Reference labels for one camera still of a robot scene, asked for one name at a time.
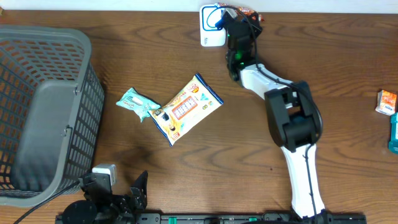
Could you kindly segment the small orange snack box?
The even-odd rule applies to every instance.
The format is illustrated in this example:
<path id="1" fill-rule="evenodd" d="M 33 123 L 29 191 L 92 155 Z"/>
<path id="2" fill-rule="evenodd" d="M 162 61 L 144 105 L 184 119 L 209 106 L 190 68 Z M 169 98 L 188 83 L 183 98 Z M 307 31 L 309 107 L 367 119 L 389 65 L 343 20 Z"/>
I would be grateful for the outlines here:
<path id="1" fill-rule="evenodd" d="M 377 105 L 375 110 L 378 113 L 391 116 L 396 112 L 396 101 L 397 95 L 395 93 L 381 90 L 377 94 Z"/>

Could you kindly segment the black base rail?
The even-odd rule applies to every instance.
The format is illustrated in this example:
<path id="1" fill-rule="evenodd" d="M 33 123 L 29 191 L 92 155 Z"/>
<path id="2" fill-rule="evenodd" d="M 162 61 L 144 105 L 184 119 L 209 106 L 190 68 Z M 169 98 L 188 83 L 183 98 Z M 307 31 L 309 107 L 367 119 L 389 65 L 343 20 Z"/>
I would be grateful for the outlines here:
<path id="1" fill-rule="evenodd" d="M 117 218 L 88 215 L 57 215 L 55 224 L 62 223 L 135 223 L 135 224 L 238 224 L 238 223 L 319 223 L 319 224 L 367 224 L 365 215 L 339 214 L 322 211 L 316 217 L 302 218 L 288 212 L 269 212 L 263 215 L 161 215 L 141 213 L 120 215 Z"/>

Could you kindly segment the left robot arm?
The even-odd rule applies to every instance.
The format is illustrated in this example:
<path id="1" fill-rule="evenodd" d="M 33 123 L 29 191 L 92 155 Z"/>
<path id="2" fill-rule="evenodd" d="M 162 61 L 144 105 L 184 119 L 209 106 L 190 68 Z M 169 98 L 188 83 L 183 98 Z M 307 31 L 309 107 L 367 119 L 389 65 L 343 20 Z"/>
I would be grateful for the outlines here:
<path id="1" fill-rule="evenodd" d="M 62 224 L 137 223 L 147 206 L 145 170 L 130 187 L 129 195 L 115 195 L 109 174 L 89 173 L 79 178 L 84 199 L 73 202 L 55 218 Z"/>

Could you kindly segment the light green tissue pack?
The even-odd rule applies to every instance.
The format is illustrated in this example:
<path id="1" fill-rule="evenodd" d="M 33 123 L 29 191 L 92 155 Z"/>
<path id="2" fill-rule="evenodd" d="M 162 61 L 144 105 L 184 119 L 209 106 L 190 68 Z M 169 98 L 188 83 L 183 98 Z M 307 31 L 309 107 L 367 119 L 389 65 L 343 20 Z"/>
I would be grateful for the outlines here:
<path id="1" fill-rule="evenodd" d="M 138 115 L 140 122 L 143 122 L 145 118 L 150 116 L 149 111 L 160 108 L 159 104 L 138 94 L 134 88 L 128 89 L 122 98 L 116 102 L 116 105 L 135 112 L 135 114 Z"/>

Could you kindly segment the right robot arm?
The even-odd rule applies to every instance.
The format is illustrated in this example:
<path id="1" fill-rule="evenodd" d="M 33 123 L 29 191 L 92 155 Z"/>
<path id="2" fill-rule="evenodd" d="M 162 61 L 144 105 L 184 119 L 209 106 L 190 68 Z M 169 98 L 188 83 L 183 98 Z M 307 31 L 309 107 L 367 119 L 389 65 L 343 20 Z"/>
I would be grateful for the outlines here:
<path id="1" fill-rule="evenodd" d="M 323 123 L 308 83 L 279 78 L 259 63 L 256 39 L 262 29 L 258 14 L 238 19 L 224 12 L 216 27 L 227 32 L 231 79 L 264 99 L 269 132 L 287 162 L 294 213 L 301 222 L 321 223 L 325 206 L 315 158 Z"/>

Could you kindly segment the red chocolate bar wrapper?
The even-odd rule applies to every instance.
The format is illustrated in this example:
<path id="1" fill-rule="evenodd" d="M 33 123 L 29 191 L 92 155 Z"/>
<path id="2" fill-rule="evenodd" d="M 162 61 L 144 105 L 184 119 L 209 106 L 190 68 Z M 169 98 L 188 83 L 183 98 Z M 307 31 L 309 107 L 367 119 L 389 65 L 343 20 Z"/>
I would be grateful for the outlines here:
<path id="1" fill-rule="evenodd" d="M 243 14 L 245 14 L 246 16 L 251 17 L 252 19 L 255 19 L 255 14 L 257 14 L 257 20 L 259 22 L 264 22 L 264 17 L 261 14 L 258 14 L 257 11 L 250 9 L 248 7 L 244 7 L 244 6 L 234 6 L 234 5 L 230 5 L 230 4 L 226 4 L 224 2 L 218 2 L 215 3 L 216 7 L 225 7 L 225 6 L 229 6 L 229 7 L 233 7 L 235 14 L 238 15 L 239 11 L 241 11 Z"/>

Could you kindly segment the white barcode scanner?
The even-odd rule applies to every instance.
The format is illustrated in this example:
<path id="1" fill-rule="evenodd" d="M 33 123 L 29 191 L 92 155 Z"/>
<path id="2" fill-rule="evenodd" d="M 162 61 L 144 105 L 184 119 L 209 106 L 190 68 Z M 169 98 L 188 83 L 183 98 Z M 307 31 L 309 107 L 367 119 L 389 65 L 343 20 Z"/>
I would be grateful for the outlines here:
<path id="1" fill-rule="evenodd" d="M 226 31 L 216 26 L 222 12 L 217 4 L 207 4 L 200 8 L 200 42 L 203 47 L 220 47 L 225 44 Z"/>

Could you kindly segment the teal mouthwash bottle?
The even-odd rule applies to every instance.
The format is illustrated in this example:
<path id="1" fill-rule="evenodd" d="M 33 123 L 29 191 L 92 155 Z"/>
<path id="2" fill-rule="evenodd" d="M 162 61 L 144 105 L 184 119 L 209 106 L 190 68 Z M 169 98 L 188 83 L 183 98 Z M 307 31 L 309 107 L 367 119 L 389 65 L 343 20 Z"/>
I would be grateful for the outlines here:
<path id="1" fill-rule="evenodd" d="M 391 140 L 389 141 L 388 148 L 394 154 L 398 152 L 398 142 L 397 142 L 397 113 L 391 116 Z"/>

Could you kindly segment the grey plastic shopping basket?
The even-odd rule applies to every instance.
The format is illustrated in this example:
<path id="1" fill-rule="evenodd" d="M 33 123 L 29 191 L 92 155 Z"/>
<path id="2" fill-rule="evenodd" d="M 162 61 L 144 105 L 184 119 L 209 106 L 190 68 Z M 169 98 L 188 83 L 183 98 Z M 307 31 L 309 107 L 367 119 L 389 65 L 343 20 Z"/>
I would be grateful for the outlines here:
<path id="1" fill-rule="evenodd" d="M 75 29 L 1 26 L 1 204 L 76 192 L 90 170 L 104 90 Z"/>

